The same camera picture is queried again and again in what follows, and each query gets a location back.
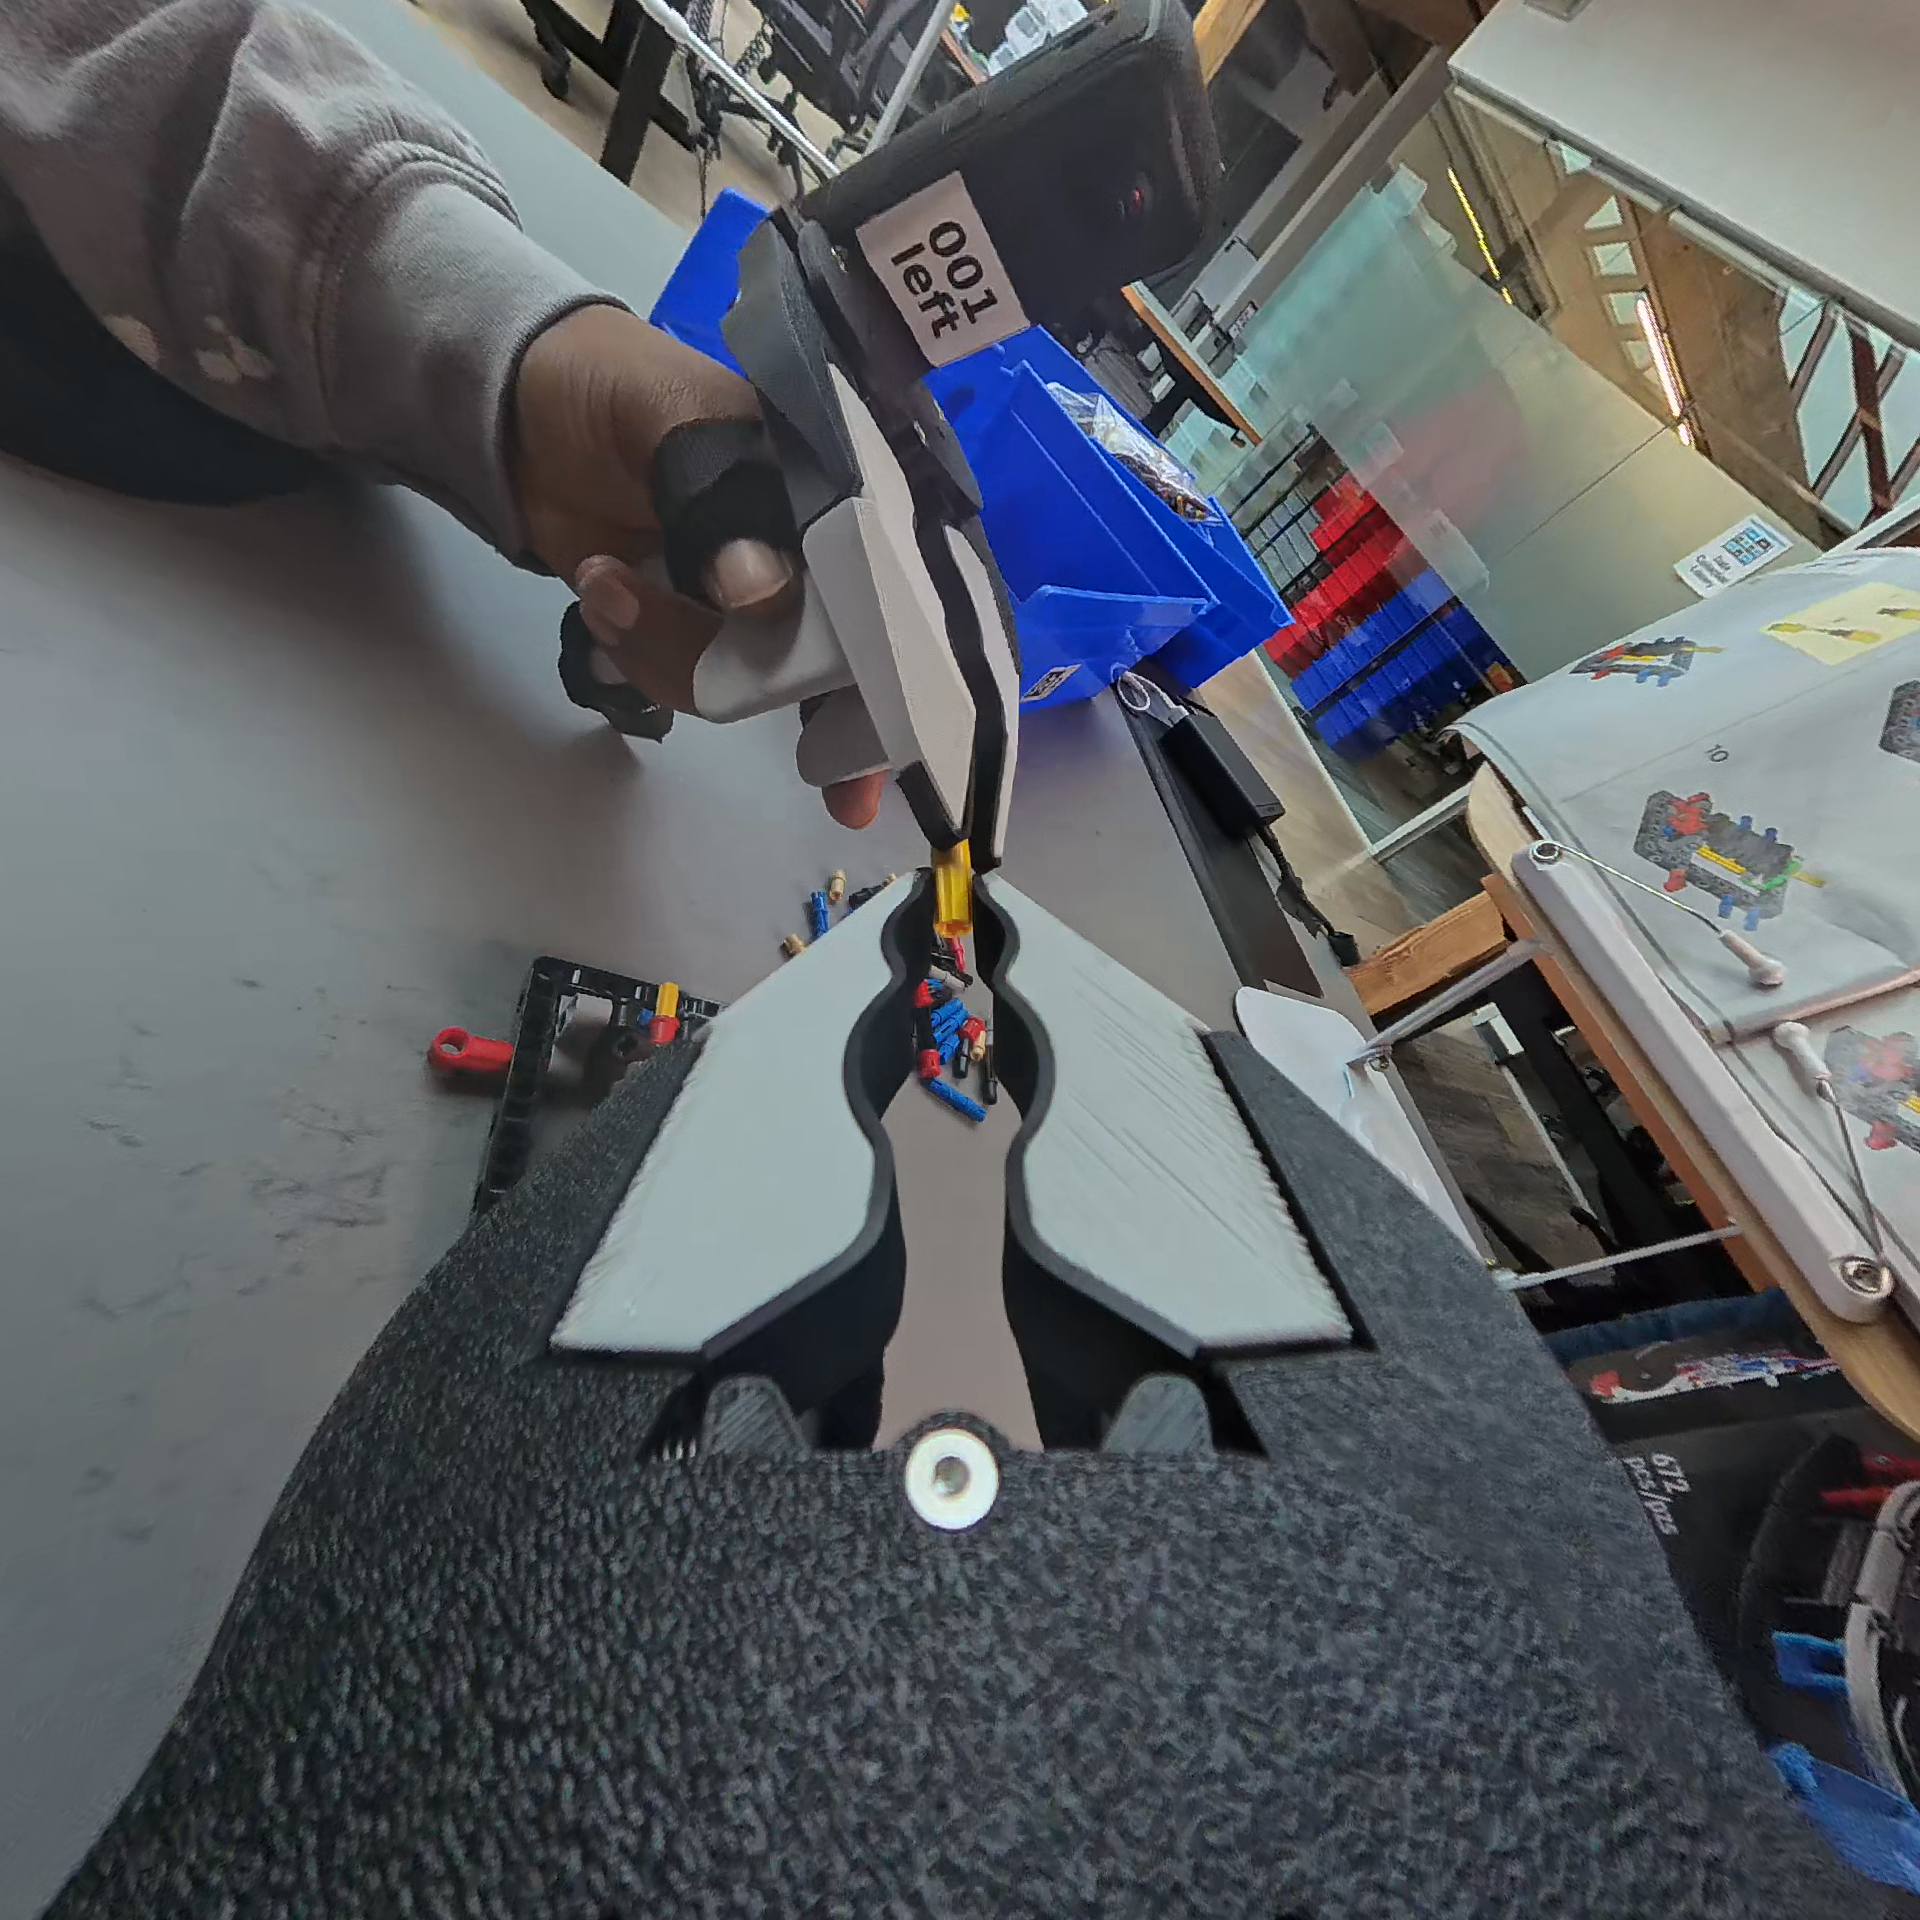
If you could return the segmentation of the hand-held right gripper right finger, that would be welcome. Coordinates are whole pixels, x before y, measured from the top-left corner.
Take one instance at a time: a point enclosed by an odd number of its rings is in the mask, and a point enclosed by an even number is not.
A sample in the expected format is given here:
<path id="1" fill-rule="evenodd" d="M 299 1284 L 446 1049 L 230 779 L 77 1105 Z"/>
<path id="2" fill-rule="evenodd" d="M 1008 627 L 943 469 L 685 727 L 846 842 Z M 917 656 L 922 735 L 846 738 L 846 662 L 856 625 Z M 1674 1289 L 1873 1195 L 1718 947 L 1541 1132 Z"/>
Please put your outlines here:
<path id="1" fill-rule="evenodd" d="M 1185 1360 L 1349 1344 L 1201 1020 L 1000 875 L 976 902 L 1008 1250 Z"/>

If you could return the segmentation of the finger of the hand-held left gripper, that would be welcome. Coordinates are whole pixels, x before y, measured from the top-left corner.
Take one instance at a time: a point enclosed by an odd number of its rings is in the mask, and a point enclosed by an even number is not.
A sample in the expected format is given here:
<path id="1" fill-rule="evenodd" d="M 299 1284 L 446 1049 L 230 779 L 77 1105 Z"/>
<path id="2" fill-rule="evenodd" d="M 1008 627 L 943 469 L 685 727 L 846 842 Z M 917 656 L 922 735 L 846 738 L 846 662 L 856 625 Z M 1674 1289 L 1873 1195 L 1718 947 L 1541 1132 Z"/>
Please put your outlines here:
<path id="1" fill-rule="evenodd" d="M 842 499 L 806 531 L 817 592 L 851 672 L 806 717 L 806 781 L 888 767 L 935 846 L 967 836 L 976 703 L 949 616 L 917 554 L 900 554 L 870 499 Z"/>
<path id="2" fill-rule="evenodd" d="M 938 842 L 967 839 L 974 872 L 990 872 L 1003 864 L 1020 750 L 1016 621 L 982 525 L 945 525 L 939 540 Z"/>

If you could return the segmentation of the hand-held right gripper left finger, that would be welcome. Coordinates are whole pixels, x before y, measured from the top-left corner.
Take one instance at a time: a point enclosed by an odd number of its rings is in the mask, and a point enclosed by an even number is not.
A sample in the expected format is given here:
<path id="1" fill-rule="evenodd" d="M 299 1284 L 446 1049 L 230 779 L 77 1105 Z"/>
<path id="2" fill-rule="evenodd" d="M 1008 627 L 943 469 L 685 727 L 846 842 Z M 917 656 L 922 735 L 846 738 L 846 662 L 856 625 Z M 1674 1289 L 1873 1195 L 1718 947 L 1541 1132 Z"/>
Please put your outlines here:
<path id="1" fill-rule="evenodd" d="M 904 1306 L 884 1115 L 917 1064 L 921 875 L 714 1020 L 551 1348 L 878 1362 Z"/>

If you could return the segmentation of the black toy frame assembly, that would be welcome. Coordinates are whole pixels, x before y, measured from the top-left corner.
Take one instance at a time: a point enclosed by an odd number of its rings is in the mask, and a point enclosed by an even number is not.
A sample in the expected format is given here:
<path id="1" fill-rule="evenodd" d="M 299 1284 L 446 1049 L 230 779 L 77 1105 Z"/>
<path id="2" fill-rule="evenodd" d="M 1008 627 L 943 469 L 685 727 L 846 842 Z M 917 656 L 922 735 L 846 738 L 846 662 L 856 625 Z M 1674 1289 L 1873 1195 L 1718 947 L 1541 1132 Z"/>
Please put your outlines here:
<path id="1" fill-rule="evenodd" d="M 442 1085 L 490 1094 L 471 1219 L 485 1219 L 529 1166 L 567 1139 L 606 1096 L 664 1047 L 682 1047 L 724 1014 L 674 981 L 649 981 L 583 962 L 540 955 L 504 1038 L 442 1028 L 425 1060 Z"/>

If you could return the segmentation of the toy instruction booklet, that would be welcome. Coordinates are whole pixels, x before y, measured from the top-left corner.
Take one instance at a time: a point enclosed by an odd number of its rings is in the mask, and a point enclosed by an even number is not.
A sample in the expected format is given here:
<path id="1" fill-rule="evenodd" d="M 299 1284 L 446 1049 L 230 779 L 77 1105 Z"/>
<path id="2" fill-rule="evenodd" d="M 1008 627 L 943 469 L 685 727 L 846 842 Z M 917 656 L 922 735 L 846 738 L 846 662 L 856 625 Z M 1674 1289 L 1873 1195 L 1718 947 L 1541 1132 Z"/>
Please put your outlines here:
<path id="1" fill-rule="evenodd" d="M 1475 708 L 1596 934 L 1918 1270 L 1918 549 L 1766 572 Z"/>

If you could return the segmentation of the person's left forearm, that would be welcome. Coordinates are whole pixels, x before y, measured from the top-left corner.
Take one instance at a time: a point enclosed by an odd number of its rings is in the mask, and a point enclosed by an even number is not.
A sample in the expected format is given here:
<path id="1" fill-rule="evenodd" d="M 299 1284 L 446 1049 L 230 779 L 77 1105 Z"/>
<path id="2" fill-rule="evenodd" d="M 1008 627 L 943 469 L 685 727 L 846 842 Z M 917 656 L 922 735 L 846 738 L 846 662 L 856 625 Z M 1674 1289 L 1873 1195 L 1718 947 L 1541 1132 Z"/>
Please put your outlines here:
<path id="1" fill-rule="evenodd" d="M 4 4 L 4 288 L 31 279 L 230 420 L 504 547 L 519 359 L 614 301 L 458 122 L 295 2 Z"/>

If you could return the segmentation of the grey desk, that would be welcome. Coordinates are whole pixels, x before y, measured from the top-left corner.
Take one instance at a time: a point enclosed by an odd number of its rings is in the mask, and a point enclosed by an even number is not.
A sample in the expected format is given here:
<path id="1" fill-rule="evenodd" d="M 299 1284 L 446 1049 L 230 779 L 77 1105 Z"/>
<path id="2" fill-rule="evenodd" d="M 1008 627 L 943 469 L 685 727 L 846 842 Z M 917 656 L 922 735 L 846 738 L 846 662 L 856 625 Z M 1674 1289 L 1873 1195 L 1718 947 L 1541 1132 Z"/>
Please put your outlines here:
<path id="1" fill-rule="evenodd" d="M 4 469 L 4 1915 L 165 1734 L 284 1474 L 465 1230 L 424 1045 L 545 947 L 733 996 L 828 829 L 794 727 L 643 760 L 565 592 L 428 504 L 153 509 Z"/>

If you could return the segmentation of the person's left hand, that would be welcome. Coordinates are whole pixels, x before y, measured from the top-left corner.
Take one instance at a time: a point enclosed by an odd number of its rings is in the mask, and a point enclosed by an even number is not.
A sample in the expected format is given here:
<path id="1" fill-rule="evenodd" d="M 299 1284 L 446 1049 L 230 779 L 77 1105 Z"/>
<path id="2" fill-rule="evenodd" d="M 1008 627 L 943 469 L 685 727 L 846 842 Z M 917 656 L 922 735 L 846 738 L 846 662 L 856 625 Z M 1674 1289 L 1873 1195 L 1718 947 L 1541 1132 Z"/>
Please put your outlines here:
<path id="1" fill-rule="evenodd" d="M 757 422 L 754 390 L 614 304 L 562 318 L 519 359 L 515 495 L 532 551 L 576 592 L 609 672 L 671 713 L 695 713 L 724 618 L 776 618 L 804 592 L 795 554 L 757 539 L 719 547 L 690 597 L 652 572 L 654 456 L 707 420 Z"/>

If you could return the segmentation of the blue plastic bin with label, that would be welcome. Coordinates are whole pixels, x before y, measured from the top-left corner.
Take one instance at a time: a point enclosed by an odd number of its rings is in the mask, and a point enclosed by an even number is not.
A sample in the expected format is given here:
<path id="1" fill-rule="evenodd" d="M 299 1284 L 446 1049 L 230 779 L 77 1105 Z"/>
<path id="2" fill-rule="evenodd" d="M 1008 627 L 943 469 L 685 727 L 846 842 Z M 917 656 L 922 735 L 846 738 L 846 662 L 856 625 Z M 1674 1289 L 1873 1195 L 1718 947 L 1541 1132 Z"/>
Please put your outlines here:
<path id="1" fill-rule="evenodd" d="M 1070 355 L 1041 329 L 928 377 L 982 491 L 1032 710 L 1085 701 L 1212 609 L 1168 514 L 1061 408 Z"/>

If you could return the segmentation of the black power adapter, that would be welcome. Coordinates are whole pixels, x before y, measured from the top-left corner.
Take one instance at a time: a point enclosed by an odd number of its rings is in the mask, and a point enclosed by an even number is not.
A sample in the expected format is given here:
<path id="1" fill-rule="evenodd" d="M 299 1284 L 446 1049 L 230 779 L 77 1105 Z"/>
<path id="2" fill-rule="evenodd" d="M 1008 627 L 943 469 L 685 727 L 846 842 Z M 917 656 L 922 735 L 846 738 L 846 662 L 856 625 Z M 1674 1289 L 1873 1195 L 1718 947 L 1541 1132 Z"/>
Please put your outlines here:
<path id="1" fill-rule="evenodd" d="M 1283 821 L 1283 797 L 1211 710 L 1182 708 L 1164 728 L 1164 755 L 1229 839 L 1269 839 Z"/>

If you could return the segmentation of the pile of small toy pins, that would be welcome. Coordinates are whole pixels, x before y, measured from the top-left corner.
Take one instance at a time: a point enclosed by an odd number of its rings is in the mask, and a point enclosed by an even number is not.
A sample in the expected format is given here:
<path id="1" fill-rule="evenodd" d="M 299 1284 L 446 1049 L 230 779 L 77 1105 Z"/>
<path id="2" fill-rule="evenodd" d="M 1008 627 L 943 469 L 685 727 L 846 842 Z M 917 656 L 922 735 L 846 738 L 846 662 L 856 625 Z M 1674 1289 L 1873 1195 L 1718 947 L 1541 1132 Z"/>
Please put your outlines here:
<path id="1" fill-rule="evenodd" d="M 875 900 L 893 882 L 888 875 L 881 884 L 851 887 L 846 871 L 834 866 L 827 872 L 804 898 L 804 929 L 782 935 L 782 955 L 795 958 L 817 945 L 837 922 Z M 987 1020 L 967 1000 L 974 989 L 971 940 L 974 920 L 945 913 L 938 891 L 928 962 L 909 1007 L 917 1085 L 950 1114 L 982 1125 L 998 1094 L 987 1071 Z"/>

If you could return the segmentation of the clear bag of toy parts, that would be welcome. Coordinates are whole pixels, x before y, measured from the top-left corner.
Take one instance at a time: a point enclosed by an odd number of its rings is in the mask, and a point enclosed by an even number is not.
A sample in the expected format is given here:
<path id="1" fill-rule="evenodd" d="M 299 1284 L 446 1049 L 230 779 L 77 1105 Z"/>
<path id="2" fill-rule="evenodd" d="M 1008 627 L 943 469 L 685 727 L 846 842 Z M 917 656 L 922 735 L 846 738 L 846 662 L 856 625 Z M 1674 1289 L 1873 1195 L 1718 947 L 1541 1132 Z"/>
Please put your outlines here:
<path id="1" fill-rule="evenodd" d="M 1200 489 L 1193 474 L 1105 393 L 1081 393 L 1061 382 L 1050 382 L 1048 393 L 1091 445 L 1103 448 L 1103 452 L 1178 517 L 1188 522 L 1207 522 L 1217 517 L 1212 499 Z"/>

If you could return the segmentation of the rack of red and blue bins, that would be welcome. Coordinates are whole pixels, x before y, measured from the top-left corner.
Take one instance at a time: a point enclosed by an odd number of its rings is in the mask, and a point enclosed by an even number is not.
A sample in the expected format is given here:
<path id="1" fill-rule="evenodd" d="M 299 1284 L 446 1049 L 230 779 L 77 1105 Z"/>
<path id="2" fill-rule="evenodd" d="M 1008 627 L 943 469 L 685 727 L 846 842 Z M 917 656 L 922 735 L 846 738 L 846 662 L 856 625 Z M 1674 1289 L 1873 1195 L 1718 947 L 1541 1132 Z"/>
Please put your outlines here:
<path id="1" fill-rule="evenodd" d="M 1464 597 L 1349 473 L 1271 503 L 1250 540 L 1288 625 L 1266 641 L 1309 731 L 1362 761 L 1522 685 Z"/>

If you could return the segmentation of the dark toy set box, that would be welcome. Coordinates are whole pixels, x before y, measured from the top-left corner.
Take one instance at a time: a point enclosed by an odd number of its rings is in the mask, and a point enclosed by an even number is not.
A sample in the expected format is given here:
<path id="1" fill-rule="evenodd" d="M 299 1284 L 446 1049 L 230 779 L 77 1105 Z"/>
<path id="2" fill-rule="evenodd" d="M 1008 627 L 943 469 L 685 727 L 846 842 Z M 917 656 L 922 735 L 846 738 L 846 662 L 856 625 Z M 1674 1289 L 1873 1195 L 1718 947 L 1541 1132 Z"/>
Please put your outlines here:
<path id="1" fill-rule="evenodd" d="M 1550 1337 L 1768 1763 L 1918 1915 L 1918 1438 L 1780 1292 Z"/>

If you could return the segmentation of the small wall notice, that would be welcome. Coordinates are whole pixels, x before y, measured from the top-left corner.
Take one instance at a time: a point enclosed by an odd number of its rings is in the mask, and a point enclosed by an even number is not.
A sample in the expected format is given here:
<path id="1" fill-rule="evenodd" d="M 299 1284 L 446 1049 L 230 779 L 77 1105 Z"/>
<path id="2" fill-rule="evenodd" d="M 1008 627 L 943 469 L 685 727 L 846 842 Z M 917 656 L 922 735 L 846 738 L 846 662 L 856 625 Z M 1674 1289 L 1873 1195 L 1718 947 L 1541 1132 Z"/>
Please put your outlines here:
<path id="1" fill-rule="evenodd" d="M 1801 558 L 1804 540 L 1762 514 L 1747 514 L 1672 568 L 1696 600 L 1713 600 L 1783 558 Z"/>

